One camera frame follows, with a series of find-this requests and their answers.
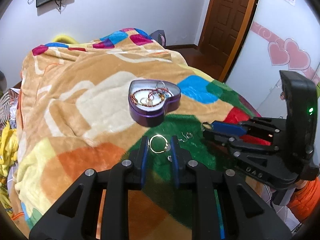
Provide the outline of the colourful patchwork fleece blanket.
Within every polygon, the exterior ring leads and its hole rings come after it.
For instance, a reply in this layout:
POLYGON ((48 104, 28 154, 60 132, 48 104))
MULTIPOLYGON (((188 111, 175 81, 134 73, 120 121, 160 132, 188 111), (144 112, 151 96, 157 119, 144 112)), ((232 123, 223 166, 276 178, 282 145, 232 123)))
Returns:
MULTIPOLYGON (((24 214, 28 234, 42 215, 86 169, 112 168, 143 136, 168 141, 190 132, 181 145, 209 168, 228 164, 202 143, 205 121, 239 122, 257 111, 224 83, 187 65, 139 29, 123 29, 83 44, 47 43, 24 59, 17 129, 18 170, 11 200, 24 214), (136 123, 127 99, 133 80, 174 83, 178 109, 156 127, 136 123)), ((149 151, 146 185, 129 193, 131 239, 191 239, 191 194, 172 184, 168 154, 149 151)))

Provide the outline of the brown wooden door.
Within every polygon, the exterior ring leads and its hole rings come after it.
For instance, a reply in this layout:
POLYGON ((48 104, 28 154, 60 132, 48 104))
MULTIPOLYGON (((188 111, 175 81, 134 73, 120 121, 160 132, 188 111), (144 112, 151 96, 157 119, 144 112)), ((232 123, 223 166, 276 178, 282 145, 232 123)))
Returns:
POLYGON ((207 74, 226 81, 244 43, 258 0, 210 0, 198 48, 207 74))

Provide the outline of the gold ring bangle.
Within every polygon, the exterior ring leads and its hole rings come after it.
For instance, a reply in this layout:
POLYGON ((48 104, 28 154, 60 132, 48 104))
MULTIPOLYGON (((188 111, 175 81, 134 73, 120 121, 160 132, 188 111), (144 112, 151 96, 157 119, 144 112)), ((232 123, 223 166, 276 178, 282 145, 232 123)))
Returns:
POLYGON ((170 144, 165 136, 156 134, 149 140, 149 148, 151 152, 161 154, 170 151, 170 144))

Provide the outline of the orange sleeve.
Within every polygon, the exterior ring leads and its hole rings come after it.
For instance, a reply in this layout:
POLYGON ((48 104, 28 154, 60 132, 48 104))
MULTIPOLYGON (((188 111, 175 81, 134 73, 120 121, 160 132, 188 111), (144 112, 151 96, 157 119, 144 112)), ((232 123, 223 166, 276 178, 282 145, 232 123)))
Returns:
POLYGON ((287 207, 293 215, 304 223, 313 213, 314 208, 319 201, 319 178, 313 181, 304 181, 292 194, 287 207))

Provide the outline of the yellow cloth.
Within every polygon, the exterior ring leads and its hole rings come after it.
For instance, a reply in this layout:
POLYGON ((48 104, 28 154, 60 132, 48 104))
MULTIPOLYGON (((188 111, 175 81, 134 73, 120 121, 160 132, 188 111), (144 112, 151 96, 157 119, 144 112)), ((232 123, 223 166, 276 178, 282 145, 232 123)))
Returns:
POLYGON ((18 139, 17 129, 11 129, 9 122, 1 132, 1 155, 0 155, 0 179, 1 179, 1 204, 5 211, 12 217, 14 215, 11 202, 9 200, 9 193, 7 188, 7 178, 9 170, 17 161, 18 139))

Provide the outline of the grey bag by bed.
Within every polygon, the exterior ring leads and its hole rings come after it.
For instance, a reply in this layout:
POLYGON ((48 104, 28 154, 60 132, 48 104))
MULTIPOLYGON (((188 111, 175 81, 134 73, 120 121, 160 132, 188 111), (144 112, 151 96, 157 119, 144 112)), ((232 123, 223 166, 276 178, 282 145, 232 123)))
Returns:
POLYGON ((164 30, 154 31, 149 35, 153 40, 157 41, 162 47, 166 47, 166 36, 164 30))

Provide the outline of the striped cloth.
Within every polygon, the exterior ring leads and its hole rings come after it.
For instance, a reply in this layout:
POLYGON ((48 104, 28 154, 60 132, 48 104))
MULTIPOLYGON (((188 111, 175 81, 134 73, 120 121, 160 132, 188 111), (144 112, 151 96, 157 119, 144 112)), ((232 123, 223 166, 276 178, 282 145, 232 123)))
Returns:
POLYGON ((16 112, 20 89, 10 88, 1 97, 1 130, 9 123, 12 129, 16 128, 16 112))

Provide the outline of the white wardrobe door pink hearts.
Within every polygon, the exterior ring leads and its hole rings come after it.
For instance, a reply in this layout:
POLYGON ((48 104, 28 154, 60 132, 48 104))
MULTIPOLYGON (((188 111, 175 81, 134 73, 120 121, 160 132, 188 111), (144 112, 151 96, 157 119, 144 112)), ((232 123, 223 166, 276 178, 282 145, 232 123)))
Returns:
POLYGON ((262 116, 287 115, 280 70, 319 85, 319 22, 305 0, 259 0, 226 81, 262 116))

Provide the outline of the purple heart-shaped tin box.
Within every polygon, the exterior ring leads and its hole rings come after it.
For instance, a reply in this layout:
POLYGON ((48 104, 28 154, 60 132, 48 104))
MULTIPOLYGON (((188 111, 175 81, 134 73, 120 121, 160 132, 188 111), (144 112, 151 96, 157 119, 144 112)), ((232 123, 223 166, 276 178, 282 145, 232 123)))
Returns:
POLYGON ((181 89, 169 81, 137 79, 129 86, 130 115, 144 127, 160 125, 167 113, 178 109, 180 99, 181 89))

